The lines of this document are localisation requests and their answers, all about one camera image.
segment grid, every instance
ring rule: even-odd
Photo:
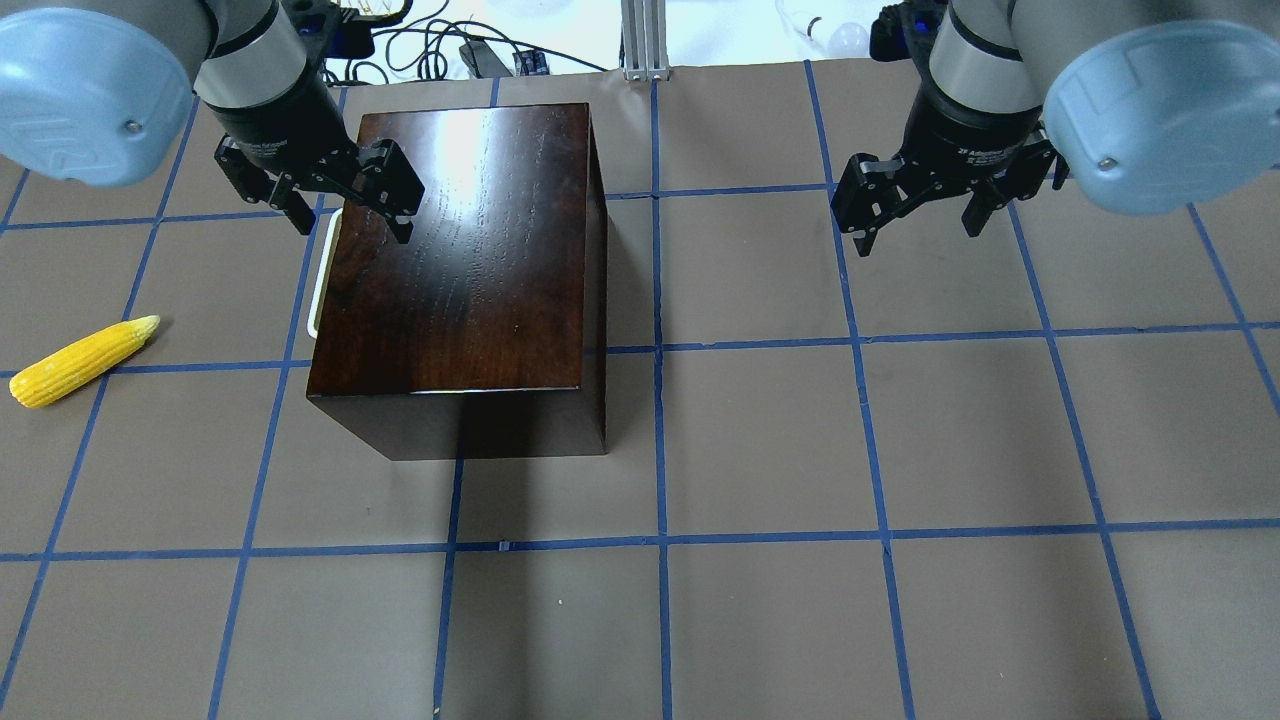
[[[937,333],[899,333],[899,334],[863,334],[859,331],[858,307],[855,307],[851,292],[850,270],[846,264],[844,243],[838,228],[832,222],[832,242],[836,256],[836,266],[832,268],[838,275],[840,293],[844,304],[847,334],[835,337],[806,337],[806,338],[776,338],[776,340],[744,340],[744,341],[717,341],[717,342],[667,342],[663,336],[663,200],[673,197],[695,196],[728,196],[728,195],[756,195],[756,193],[790,193],[813,192],[824,190],[828,196],[835,190],[835,178],[831,164],[831,151],[828,149],[827,128],[823,122],[823,106],[819,97],[818,83],[815,82],[814,68],[810,63],[804,64],[804,73],[808,82],[808,95],[812,102],[812,122],[814,123],[819,142],[819,152],[823,164],[823,183],[799,184],[769,184],[769,186],[740,186],[719,188],[663,188],[662,186],[662,138],[659,132],[659,101],[664,86],[653,83],[650,88],[650,143],[652,143],[652,187],[648,192],[612,193],[609,200],[648,200],[652,217],[652,263],[653,263],[653,343],[652,345],[621,345],[609,348],[611,355],[640,355],[652,356],[653,360],[653,402],[654,402],[654,438],[653,448],[655,457],[654,501],[657,505],[657,533],[623,537],[590,537],[566,539],[535,539],[535,541],[503,541],[493,539],[488,542],[460,542],[460,515],[463,492],[465,462],[457,460],[453,465],[452,493],[449,506],[448,536],[444,542],[422,543],[390,543],[390,544],[347,544],[347,546],[303,546],[279,547],[259,546],[255,543],[255,530],[259,511],[262,502],[264,486],[268,479],[268,470],[271,464],[273,447],[275,445],[276,428],[280,421],[282,406],[285,398],[285,389],[289,380],[289,372],[310,366],[308,360],[294,357],[294,337],[298,331],[298,319],[305,299],[307,272],[311,266],[311,256],[315,250],[315,232],[307,238],[301,269],[297,275],[297,284],[293,295],[292,315],[288,324],[288,334],[284,341],[284,352],[278,360],[257,361],[211,361],[211,363],[178,363],[160,365],[128,365],[109,373],[96,388],[92,398],[88,419],[79,438],[76,459],[72,465],[58,512],[49,533],[47,542],[42,552],[28,553],[3,553],[0,564],[31,564],[36,565],[35,582],[26,605],[20,626],[14,641],[13,650],[5,666],[3,680],[0,680],[0,716],[9,694],[15,670],[22,664],[23,648],[35,614],[38,612],[42,588],[46,575],[52,564],[58,562],[84,562],[84,561],[122,561],[122,560],[234,560],[234,584],[230,593],[230,603],[225,615],[225,625],[221,634],[220,652],[216,671],[212,678],[212,692],[209,698],[207,717],[210,720],[219,716],[224,680],[227,676],[228,659],[233,643],[236,642],[237,620],[239,602],[244,587],[246,574],[253,560],[273,557],[315,557],[315,556],[378,556],[378,555],[422,555],[431,553],[443,557],[443,583],[440,588],[440,614],[436,664],[433,683],[433,700],[436,708],[445,708],[448,698],[445,696],[447,659],[449,647],[451,612],[453,610],[454,570],[458,557],[466,553],[493,553],[493,552],[544,552],[561,550],[582,548],[622,548],[622,547],[657,547],[658,551],[658,603],[659,626],[659,659],[660,659],[660,688],[662,688],[662,715],[664,720],[677,716],[673,700],[673,669],[672,661],[672,598],[671,598],[671,570],[669,550],[678,546],[700,544],[765,544],[765,543],[879,543],[883,552],[883,577],[887,589],[887,606],[891,624],[892,643],[896,656],[896,670],[901,693],[901,712],[908,719],[916,717],[916,705],[913,693],[911,676],[911,648],[908,643],[901,610],[900,584],[895,568],[895,542],[945,539],[945,538],[1000,538],[1000,537],[1038,537],[1038,536],[1085,536],[1096,537],[1102,544],[1107,571],[1114,588],[1114,601],[1116,603],[1125,639],[1129,646],[1133,670],[1140,688],[1142,700],[1147,716],[1160,717],[1160,697],[1152,680],[1148,676],[1147,662],[1143,655],[1142,637],[1138,633],[1129,596],[1125,589],[1125,579],[1121,577],[1120,564],[1114,548],[1114,538],[1117,536],[1135,533],[1167,533],[1192,530],[1257,530],[1280,528],[1280,516],[1267,518],[1228,518],[1203,520],[1152,520],[1152,521],[1111,521],[1107,518],[1102,503],[1101,493],[1094,480],[1089,450],[1080,420],[1073,400],[1071,386],[1059,348],[1060,338],[1101,337],[1101,336],[1164,336],[1164,334],[1193,334],[1193,333],[1238,333],[1249,348],[1251,356],[1257,365],[1258,375],[1267,393],[1267,400],[1280,415],[1280,392],[1277,392],[1275,375],[1268,368],[1265,354],[1260,347],[1256,333],[1258,331],[1280,329],[1280,320],[1251,319],[1245,315],[1244,307],[1238,297],[1225,265],[1219,258],[1210,229],[1202,220],[1196,206],[1188,206],[1189,220],[1203,245],[1203,250],[1210,259],[1216,273],[1221,291],[1226,296],[1234,323],[1203,323],[1187,325],[1157,325],[1157,327],[1055,327],[1046,305],[1037,269],[1032,260],[1027,233],[1024,232],[1019,210],[1010,205],[1009,214],[1012,222],[1014,233],[1018,240],[1018,249],[1021,263],[1025,268],[1027,282],[1034,299],[1036,310],[1039,316],[1039,328],[989,331],[989,332],[937,332]],[[499,100],[499,79],[492,82],[489,88],[489,106],[497,106]],[[346,102],[347,94],[343,91],[340,102]],[[65,222],[37,222],[14,223],[13,217],[18,206],[19,197],[27,186],[28,174],[23,173],[18,186],[10,199],[3,222],[0,222],[0,238],[6,232],[50,229],[50,228],[87,228],[101,225],[150,225],[150,234],[142,251],[137,266],[133,284],[128,293],[128,300],[120,318],[128,318],[138,297],[138,291],[147,272],[148,259],[155,246],[161,225],[168,223],[196,223],[206,220],[227,219],[252,219],[275,217],[274,213],[232,213],[232,214],[192,214],[192,215],[166,215],[166,205],[174,181],[178,177],[183,155],[187,150],[187,141],[191,137],[192,127],[196,122],[197,106],[193,105],[188,122],[179,141],[177,158],[174,159],[165,184],[164,193],[156,213],[151,218],[125,218],[101,220],[65,220]],[[332,213],[333,208],[325,208],[325,199],[320,196],[316,201],[316,210],[320,214]],[[1071,439],[1075,446],[1078,461],[1084,479],[1084,489],[1088,495],[1093,521],[1071,524],[1029,524],[1029,525],[983,525],[983,527],[895,527],[891,521],[891,506],[886,501],[886,492],[881,477],[881,461],[877,450],[876,413],[868,388],[867,364],[864,350],[868,346],[879,343],[951,343],[970,341],[996,341],[996,340],[1041,340],[1046,343],[1053,373],[1056,375],[1062,409],[1070,425]],[[859,413],[865,434],[865,446],[869,462],[872,493],[874,497],[874,529],[832,529],[832,530],[803,530],[803,532],[753,532],[753,533],[672,533],[668,524],[668,483],[667,483],[667,446],[666,446],[666,414],[664,414],[664,370],[668,354],[686,352],[731,352],[737,350],[756,348],[800,348],[800,347],[847,347],[850,361],[856,379],[856,396]],[[111,380],[118,375],[150,374],[150,373],[211,373],[227,370],[275,370],[278,373],[275,383],[274,401],[268,420],[266,434],[262,441],[261,459],[259,462],[257,480],[252,492],[248,520],[243,532],[243,542],[239,547],[218,548],[155,548],[155,550],[58,550],[59,536],[68,509],[72,505],[76,492],[77,479],[84,462],[86,451],[95,433],[95,425],[108,393]],[[17,370],[0,370],[0,378],[12,377]]]

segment white floor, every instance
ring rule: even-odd
[[[444,0],[419,0],[407,22],[435,13]],[[397,0],[343,0],[343,5],[374,13],[399,6]],[[845,45],[844,53],[810,42],[796,31],[813,24],[814,35],[822,27],[836,28],[855,23],[870,28],[884,0],[668,0],[667,42],[672,65],[749,65],[819,60],[838,55],[865,56],[865,46]],[[584,60],[614,68],[618,64],[621,35],[621,3],[617,0],[449,0],[440,14],[449,20],[476,20],[497,27],[515,40],[532,42]],[[854,37],[859,28],[846,27]],[[447,38],[448,77],[467,77],[457,54],[461,44]],[[374,58],[383,65],[383,45]],[[498,47],[498,55],[511,65],[509,51]],[[410,64],[421,51],[421,44],[402,36],[392,49],[396,65]],[[330,63],[342,74],[343,63]],[[553,74],[590,72],[589,68],[556,56],[548,56]],[[390,72],[393,81],[415,79],[412,70]],[[360,79],[380,82],[375,72],[365,70]]]

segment black ring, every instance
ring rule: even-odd
[[[266,33],[268,28],[271,27],[271,23],[275,22],[275,17],[279,14],[280,14],[280,4],[273,0],[270,8],[266,10],[266,14],[262,15],[256,23],[253,23],[253,27],[228,40],[227,42],[218,45],[218,47],[214,47],[214,53],[209,56],[209,59],[212,60],[214,58],[230,55],[237,50],[243,50],[244,47],[248,47],[251,42],[257,40],[259,37],[262,37],[262,35]]]
[[[947,17],[951,18],[951,24],[955,26],[956,32],[960,33],[960,37],[963,37],[965,42],[968,42],[969,45],[973,45],[974,47],[982,50],[988,55],[995,55],[996,58],[1004,58],[1005,60],[1016,60],[1019,63],[1023,61],[1023,56],[1020,53],[1018,53],[1018,50],[1012,47],[1005,47],[1004,45],[996,45],[995,42],[969,29],[969,27],[960,20],[960,17],[956,15],[955,5],[947,5]]]

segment yellow corn cob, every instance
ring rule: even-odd
[[[44,407],[137,352],[159,324],[160,315],[147,315],[97,331],[14,375],[9,392],[27,407]]]

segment metal bracket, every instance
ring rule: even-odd
[[[630,81],[671,77],[667,0],[622,0],[622,74]]]

